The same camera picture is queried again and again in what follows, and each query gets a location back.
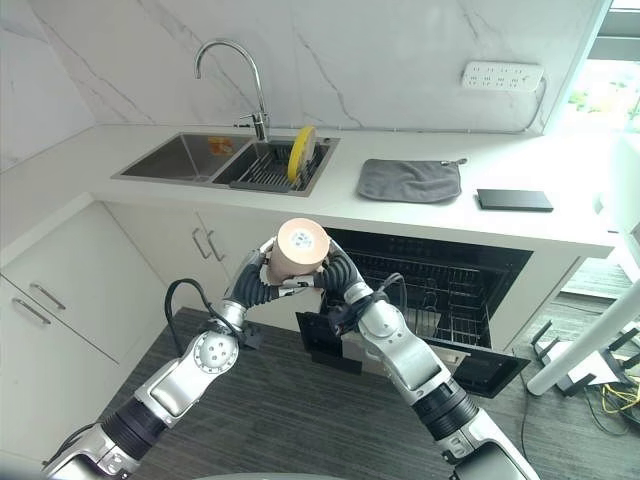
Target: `marble wall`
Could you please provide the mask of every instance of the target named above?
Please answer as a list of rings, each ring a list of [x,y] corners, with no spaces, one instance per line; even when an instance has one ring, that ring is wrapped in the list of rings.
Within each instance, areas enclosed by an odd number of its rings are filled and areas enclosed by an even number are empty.
[[[0,171],[95,124],[25,0],[0,5]]]
[[[606,0],[30,0],[100,123],[230,125],[255,109],[254,56],[272,125],[540,132]],[[538,63],[546,91],[462,89],[470,60]]]

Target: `dishwasher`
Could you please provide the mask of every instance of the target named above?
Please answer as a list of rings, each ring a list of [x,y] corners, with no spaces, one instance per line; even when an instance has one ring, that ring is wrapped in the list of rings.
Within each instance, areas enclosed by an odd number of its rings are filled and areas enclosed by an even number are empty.
[[[528,363],[491,350],[490,321],[531,256],[530,251],[326,228],[376,289],[391,273],[403,275],[408,327],[427,342],[469,393],[492,398]],[[399,305],[399,287],[386,291]],[[356,335],[337,338],[326,320],[341,298],[325,294],[320,311],[298,313],[302,340],[314,362],[353,373],[382,374]]]

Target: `stainless steel sink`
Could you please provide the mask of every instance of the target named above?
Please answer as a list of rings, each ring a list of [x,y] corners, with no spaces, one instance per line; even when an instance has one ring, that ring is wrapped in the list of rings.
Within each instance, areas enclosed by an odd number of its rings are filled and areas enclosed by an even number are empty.
[[[252,136],[181,133],[118,173],[116,177],[208,182],[252,139]]]
[[[294,139],[181,133],[112,178],[308,196],[339,139],[316,141],[298,179],[287,178]]]

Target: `faucet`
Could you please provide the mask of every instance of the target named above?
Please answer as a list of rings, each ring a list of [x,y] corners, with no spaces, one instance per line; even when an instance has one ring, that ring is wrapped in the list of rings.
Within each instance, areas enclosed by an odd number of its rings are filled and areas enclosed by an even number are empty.
[[[256,93],[258,94],[258,104],[260,106],[260,110],[258,112],[251,113],[249,115],[245,115],[241,118],[251,117],[253,120],[253,126],[256,129],[256,137],[260,142],[268,142],[267,130],[269,128],[269,115],[267,114],[267,110],[264,106],[264,96],[262,95],[262,85],[260,84],[260,74],[258,73],[258,67],[256,67],[256,62],[253,61],[253,58],[245,50],[245,48],[234,42],[233,40],[228,40],[225,38],[215,38],[213,40],[209,40],[202,44],[202,46],[196,52],[196,56],[194,59],[195,66],[195,76],[197,79],[202,78],[200,73],[200,63],[202,61],[202,56],[204,53],[211,47],[216,45],[225,45],[227,47],[233,48],[236,52],[244,57],[244,59],[249,64],[251,71],[253,72],[253,82],[256,86]]]

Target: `drawer handle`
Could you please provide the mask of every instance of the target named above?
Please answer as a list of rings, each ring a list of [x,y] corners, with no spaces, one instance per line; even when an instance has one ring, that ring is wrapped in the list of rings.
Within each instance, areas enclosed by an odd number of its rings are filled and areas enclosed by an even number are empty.
[[[200,255],[202,255],[202,258],[204,258],[206,260],[207,258],[209,258],[211,256],[211,252],[204,253],[204,250],[202,249],[202,246],[200,245],[200,242],[198,242],[198,239],[196,238],[196,235],[198,234],[199,231],[200,231],[200,227],[196,228],[191,233],[191,238],[193,239],[193,243],[196,244],[196,247],[198,247],[198,250],[200,250]]]
[[[53,295],[51,295],[51,293],[49,293],[42,285],[40,285],[39,283],[31,283],[29,285],[31,288],[35,288],[36,290],[38,290],[40,293],[42,293],[45,297],[47,297],[49,300],[51,300],[53,303],[56,304],[56,307],[58,307],[58,310],[66,310],[67,307],[64,306],[64,304],[58,300],[56,297],[54,297]]]
[[[224,257],[226,257],[226,255],[224,253],[222,255],[218,253],[218,250],[216,249],[216,246],[213,243],[213,240],[211,239],[212,236],[213,236],[213,230],[210,230],[209,233],[207,233],[207,242],[209,243],[209,246],[211,247],[211,251],[213,252],[213,254],[216,256],[218,261],[221,262],[222,260],[224,260]]]
[[[40,312],[38,312],[35,308],[33,308],[31,305],[29,305],[24,300],[21,300],[20,298],[12,298],[11,301],[13,303],[15,303],[16,305],[20,305],[21,307],[25,308],[29,312],[33,313],[36,317],[38,317],[40,320],[42,320],[42,323],[44,325],[51,325],[51,320],[49,320],[47,317],[42,315]]]

